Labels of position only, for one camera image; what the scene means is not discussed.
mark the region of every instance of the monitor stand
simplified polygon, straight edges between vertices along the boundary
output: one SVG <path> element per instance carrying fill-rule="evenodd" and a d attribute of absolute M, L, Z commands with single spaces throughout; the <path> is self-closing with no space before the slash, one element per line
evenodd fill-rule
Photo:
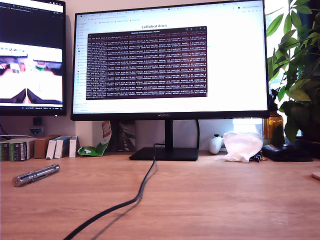
<path fill-rule="evenodd" d="M 174 121 L 164 121 L 165 147 L 144 147 L 129 157 L 130 160 L 157 161 L 196 161 L 198 149 L 196 147 L 174 147 Z"/>

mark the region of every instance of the desk surface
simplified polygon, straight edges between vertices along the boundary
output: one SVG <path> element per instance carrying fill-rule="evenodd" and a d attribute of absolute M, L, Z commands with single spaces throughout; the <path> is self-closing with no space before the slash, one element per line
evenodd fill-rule
<path fill-rule="evenodd" d="M 97 213 L 136 196 L 151 161 L 127 154 L 1 162 L 1 239 L 62 240 Z M 159 161 L 142 201 L 100 218 L 75 240 L 319 240 L 320 162 Z M 15 188 L 13 177 L 59 164 Z"/>

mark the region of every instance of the brown bottle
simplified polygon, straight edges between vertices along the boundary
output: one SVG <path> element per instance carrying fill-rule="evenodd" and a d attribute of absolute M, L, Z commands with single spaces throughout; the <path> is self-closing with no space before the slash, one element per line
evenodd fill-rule
<path fill-rule="evenodd" d="M 275 133 L 276 128 L 279 125 L 283 125 L 284 119 L 280 114 L 277 113 L 278 106 L 275 103 L 277 92 L 275 90 L 272 91 L 272 95 L 270 96 L 270 103 L 269 103 L 269 109 L 270 109 L 270 117 L 263 119 L 263 126 L 262 126 L 262 132 L 263 132 L 263 139 L 271 139 L 273 134 Z"/>

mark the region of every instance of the monitor bezel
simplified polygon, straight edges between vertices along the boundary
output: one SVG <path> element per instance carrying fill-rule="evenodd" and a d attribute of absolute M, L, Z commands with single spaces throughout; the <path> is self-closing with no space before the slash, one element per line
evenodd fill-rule
<path fill-rule="evenodd" d="M 270 116 L 269 104 L 267 110 L 253 111 L 198 111 L 198 112 L 134 112 L 134 113 L 73 113 L 74 112 L 74 87 L 75 87 L 75 52 L 76 52 L 76 34 L 77 34 L 77 17 L 86 14 L 101 14 L 113 12 L 125 12 L 135 10 L 174 8 L 185 6 L 198 6 L 207 4 L 225 4 L 254 2 L 259 0 L 228 0 L 214 2 L 187 3 L 154 7 L 127 8 L 118 10 L 104 10 L 80 12 L 74 16 L 74 37 L 73 37 L 73 71 L 72 71 L 72 98 L 71 98 L 71 114 L 72 121 L 105 121 L 105 120 L 194 120 L 194 119 L 234 119 L 234 118 L 268 118 Z M 268 58 L 267 58 L 267 28 L 265 14 L 265 0 L 261 0 L 263 5 L 263 26 L 264 26 L 264 48 L 265 48 L 265 69 L 266 69 L 266 95 L 269 98 L 269 81 L 268 81 Z"/>
<path fill-rule="evenodd" d="M 43 0 L 34 0 L 36 2 L 46 2 Z M 62 109 L 21 109 L 22 107 L 10 106 L 1 107 L 0 106 L 0 116 L 66 116 L 67 115 L 67 46 L 66 46 L 66 3 L 61 0 L 54 1 L 55 3 L 61 4 L 63 6 L 63 46 L 62 46 Z"/>

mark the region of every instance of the monitor screen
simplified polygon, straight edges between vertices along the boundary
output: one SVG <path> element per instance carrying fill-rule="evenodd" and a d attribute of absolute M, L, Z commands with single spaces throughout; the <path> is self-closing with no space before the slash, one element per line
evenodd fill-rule
<path fill-rule="evenodd" d="M 66 115 L 66 5 L 0 0 L 0 115 Z"/>
<path fill-rule="evenodd" d="M 263 0 L 77 13 L 71 119 L 268 116 Z"/>

